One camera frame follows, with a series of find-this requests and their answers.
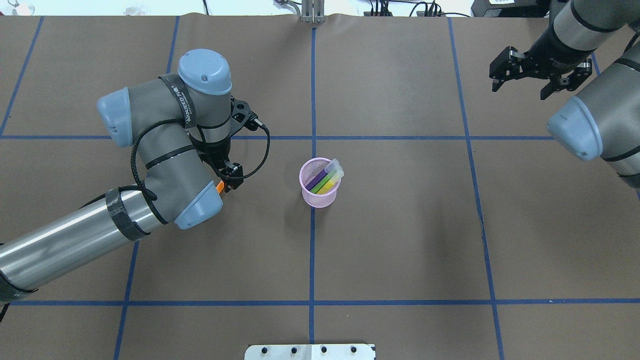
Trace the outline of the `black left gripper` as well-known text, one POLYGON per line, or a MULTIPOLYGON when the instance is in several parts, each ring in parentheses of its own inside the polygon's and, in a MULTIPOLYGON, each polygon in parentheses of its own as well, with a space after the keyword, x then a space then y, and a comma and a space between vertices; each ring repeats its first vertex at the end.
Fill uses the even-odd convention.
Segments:
POLYGON ((201 161, 211 169, 221 171, 224 177, 222 180, 224 193, 237 190, 244 182, 243 166, 238 162, 230 162, 230 150, 231 137, 215 142, 210 142, 208 139, 204 141, 202 138, 198 140, 198 155, 201 161))

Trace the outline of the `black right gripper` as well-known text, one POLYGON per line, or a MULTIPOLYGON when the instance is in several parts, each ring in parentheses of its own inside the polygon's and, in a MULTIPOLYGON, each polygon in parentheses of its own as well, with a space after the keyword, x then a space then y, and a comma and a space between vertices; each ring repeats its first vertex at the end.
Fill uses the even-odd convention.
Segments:
POLYGON ((593 63, 583 63, 593 51, 568 46, 549 25, 530 50, 519 52, 515 47, 506 47, 497 55, 489 65, 491 91, 497 92, 505 82, 526 77, 549 79, 539 92, 542 101, 555 92, 576 91, 594 71, 593 63))

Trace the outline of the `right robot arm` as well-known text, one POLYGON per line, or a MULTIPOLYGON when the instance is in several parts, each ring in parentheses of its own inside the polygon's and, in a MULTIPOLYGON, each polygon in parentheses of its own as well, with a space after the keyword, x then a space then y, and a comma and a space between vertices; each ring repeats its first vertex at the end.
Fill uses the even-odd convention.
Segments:
POLYGON ((489 66, 492 91, 523 78, 546 80, 541 100, 576 91, 547 121, 550 135, 582 161, 601 158, 629 187, 640 187, 640 3, 637 0, 551 0, 550 22, 529 50, 506 47, 489 66), (589 80, 592 55, 629 27, 620 57, 589 80))

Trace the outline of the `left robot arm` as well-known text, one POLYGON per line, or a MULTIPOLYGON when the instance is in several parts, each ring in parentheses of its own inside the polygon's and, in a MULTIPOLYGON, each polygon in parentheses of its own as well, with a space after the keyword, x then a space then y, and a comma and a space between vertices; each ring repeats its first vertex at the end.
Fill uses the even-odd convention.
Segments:
POLYGON ((186 230, 215 216, 217 177, 236 184, 231 137, 247 105, 232 94, 227 59, 208 48, 187 51, 177 71, 100 98, 96 107, 117 146, 131 149, 134 184, 1 246, 1 303, 6 305, 155 229, 186 230))

